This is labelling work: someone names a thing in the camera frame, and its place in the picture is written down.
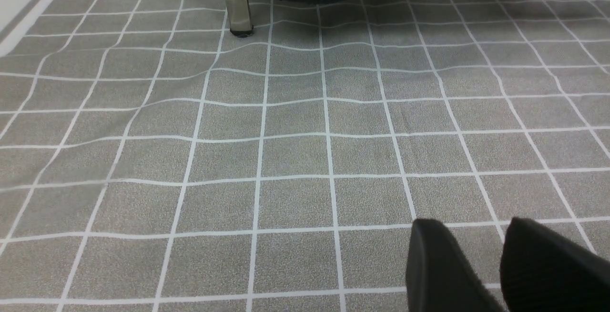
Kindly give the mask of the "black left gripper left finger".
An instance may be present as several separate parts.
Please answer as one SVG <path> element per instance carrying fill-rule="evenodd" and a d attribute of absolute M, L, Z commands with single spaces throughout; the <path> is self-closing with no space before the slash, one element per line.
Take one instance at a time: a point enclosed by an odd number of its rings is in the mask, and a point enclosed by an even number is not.
<path fill-rule="evenodd" d="M 416 219 L 406 262 L 410 312 L 501 312 L 443 223 Z"/>

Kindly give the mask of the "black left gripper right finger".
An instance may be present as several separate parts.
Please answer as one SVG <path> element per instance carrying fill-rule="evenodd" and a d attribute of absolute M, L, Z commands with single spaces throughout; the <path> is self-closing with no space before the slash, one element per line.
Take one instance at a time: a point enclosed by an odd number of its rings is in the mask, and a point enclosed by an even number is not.
<path fill-rule="evenodd" d="M 536 221 L 506 230 L 500 286 L 510 312 L 607 312 L 610 263 Z"/>

